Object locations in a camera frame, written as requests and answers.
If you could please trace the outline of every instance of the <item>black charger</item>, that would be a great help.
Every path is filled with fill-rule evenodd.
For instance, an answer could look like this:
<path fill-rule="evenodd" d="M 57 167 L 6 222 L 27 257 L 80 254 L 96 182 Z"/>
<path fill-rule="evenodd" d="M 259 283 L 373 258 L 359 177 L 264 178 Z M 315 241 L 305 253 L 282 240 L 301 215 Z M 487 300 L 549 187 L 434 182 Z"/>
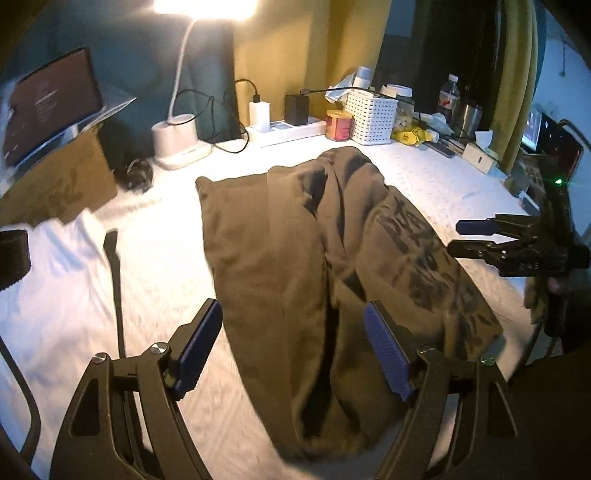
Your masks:
<path fill-rule="evenodd" d="M 310 112 L 310 99 L 307 95 L 285 96 L 285 123 L 297 127 L 308 124 Z"/>

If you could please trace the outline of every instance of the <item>tissue box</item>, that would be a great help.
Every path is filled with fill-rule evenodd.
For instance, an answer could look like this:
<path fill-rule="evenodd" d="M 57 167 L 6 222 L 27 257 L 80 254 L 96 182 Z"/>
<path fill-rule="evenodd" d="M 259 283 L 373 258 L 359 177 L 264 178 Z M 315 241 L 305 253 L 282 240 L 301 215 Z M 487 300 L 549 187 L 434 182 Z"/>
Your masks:
<path fill-rule="evenodd" d="M 474 165 L 482 173 L 489 173 L 496 160 L 481 150 L 475 143 L 466 146 L 462 158 Z"/>

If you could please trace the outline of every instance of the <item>metal cup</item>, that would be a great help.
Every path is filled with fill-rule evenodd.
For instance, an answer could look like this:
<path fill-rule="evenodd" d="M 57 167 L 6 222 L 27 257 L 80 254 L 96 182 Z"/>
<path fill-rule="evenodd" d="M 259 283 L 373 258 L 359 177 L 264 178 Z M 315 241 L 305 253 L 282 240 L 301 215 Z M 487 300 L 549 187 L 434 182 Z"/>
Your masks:
<path fill-rule="evenodd" d="M 462 143 L 470 143 L 475 139 L 480 119 L 482 119 L 480 107 L 460 102 L 452 114 L 452 130 L 460 137 Z"/>

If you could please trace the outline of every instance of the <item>white plastic basket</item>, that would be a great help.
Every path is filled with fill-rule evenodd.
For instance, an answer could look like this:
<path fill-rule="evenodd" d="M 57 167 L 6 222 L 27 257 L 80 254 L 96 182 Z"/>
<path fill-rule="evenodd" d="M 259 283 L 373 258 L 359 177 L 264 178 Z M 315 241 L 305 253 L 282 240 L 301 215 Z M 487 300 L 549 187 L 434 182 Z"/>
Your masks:
<path fill-rule="evenodd" d="M 361 145 L 390 143 L 398 100 L 349 92 L 345 110 L 353 114 L 351 138 Z"/>

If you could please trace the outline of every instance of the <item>yellow curtain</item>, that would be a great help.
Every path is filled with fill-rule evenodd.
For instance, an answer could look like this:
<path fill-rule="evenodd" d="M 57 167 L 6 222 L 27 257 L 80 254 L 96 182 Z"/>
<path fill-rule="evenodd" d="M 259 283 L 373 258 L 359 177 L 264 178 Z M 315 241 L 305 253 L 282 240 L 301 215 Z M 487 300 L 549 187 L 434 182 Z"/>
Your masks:
<path fill-rule="evenodd" d="M 534 0 L 505 0 L 505 60 L 491 128 L 491 148 L 511 172 L 534 98 L 538 64 L 538 27 Z"/>
<path fill-rule="evenodd" d="M 236 24 L 236 78 L 251 79 L 271 119 L 284 115 L 284 96 L 301 88 L 335 85 L 359 65 L 375 68 L 391 0 L 259 0 L 254 16 Z M 252 90 L 236 87 L 240 119 L 248 124 Z M 310 96 L 311 113 L 324 117 L 331 104 Z"/>

